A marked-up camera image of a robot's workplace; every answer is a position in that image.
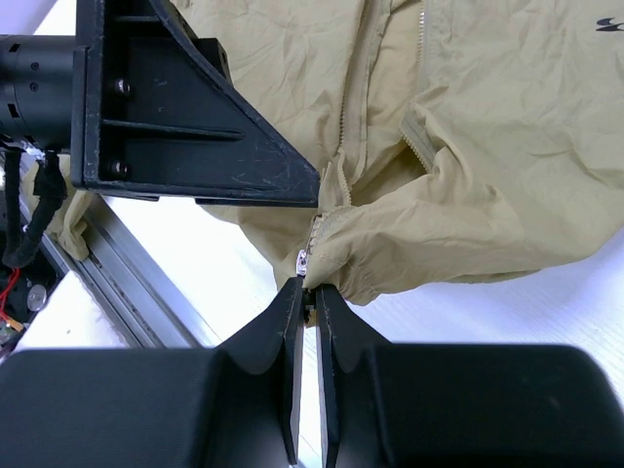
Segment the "aluminium front rail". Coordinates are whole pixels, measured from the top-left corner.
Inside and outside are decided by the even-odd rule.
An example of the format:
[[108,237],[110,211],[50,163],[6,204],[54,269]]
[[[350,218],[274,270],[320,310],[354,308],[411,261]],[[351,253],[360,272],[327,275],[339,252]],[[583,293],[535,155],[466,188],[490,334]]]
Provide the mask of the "aluminium front rail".
[[60,318],[59,334],[76,346],[200,347],[213,339],[206,322],[108,201],[86,212],[88,257],[77,261],[46,236],[43,253],[60,281],[37,316]]

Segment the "olive yellow hooded jacket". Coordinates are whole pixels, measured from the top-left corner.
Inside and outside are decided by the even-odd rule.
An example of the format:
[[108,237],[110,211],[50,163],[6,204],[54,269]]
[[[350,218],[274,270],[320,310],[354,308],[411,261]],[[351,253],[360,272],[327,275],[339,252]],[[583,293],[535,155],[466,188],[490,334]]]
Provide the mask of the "olive yellow hooded jacket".
[[278,284],[365,305],[594,254],[623,225],[619,1],[179,1],[318,170],[317,209],[213,207]]

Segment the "metal zipper pull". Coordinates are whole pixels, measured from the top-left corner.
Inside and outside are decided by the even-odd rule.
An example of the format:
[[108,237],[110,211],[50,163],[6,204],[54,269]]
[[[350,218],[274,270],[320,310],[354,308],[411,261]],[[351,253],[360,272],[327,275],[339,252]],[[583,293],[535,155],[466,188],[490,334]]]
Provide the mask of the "metal zipper pull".
[[302,249],[296,257],[295,271],[299,277],[305,277],[307,274],[309,250]]

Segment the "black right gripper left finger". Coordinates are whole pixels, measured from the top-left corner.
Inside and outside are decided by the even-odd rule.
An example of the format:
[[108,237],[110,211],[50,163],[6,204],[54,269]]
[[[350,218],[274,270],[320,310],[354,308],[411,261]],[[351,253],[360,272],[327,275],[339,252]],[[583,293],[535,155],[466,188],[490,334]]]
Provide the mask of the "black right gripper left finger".
[[5,467],[290,467],[302,282],[214,348],[21,351],[1,367]]

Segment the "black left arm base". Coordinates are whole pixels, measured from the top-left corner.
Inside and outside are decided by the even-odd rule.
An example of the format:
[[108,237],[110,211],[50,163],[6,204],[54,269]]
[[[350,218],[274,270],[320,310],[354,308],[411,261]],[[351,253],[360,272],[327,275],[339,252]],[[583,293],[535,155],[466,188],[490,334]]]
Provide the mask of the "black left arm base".
[[20,270],[1,264],[1,359],[10,355],[59,283],[45,251]]

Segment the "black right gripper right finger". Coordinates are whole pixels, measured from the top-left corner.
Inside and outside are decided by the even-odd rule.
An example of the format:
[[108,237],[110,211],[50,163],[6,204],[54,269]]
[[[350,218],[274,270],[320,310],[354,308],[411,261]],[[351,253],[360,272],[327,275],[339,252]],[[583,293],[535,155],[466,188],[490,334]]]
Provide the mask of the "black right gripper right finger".
[[580,349],[393,343],[315,296],[326,466],[622,465],[622,409]]

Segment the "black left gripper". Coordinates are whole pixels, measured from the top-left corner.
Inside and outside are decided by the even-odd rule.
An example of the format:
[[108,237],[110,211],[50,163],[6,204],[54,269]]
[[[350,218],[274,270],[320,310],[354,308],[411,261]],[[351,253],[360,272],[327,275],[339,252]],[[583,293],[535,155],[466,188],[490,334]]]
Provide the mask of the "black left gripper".
[[313,166],[234,88],[214,38],[168,1],[81,1],[70,177],[80,189],[201,205],[313,208]]

